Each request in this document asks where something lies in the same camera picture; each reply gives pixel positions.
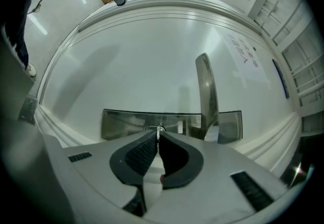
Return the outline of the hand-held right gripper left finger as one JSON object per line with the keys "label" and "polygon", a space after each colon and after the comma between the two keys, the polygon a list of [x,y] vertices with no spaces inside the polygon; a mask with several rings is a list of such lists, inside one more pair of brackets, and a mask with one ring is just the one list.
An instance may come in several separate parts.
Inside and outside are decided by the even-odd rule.
{"label": "hand-held right gripper left finger", "polygon": [[115,176],[127,185],[142,185],[157,154],[156,131],[151,131],[117,149],[109,160]]}

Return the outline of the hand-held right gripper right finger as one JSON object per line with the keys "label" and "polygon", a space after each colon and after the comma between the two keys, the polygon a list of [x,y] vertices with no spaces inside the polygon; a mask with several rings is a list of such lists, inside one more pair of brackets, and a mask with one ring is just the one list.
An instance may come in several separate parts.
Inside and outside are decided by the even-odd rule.
{"label": "hand-held right gripper right finger", "polygon": [[165,170],[161,181],[163,189],[177,189],[190,184],[203,168],[201,152],[165,132],[159,135],[158,143]]}

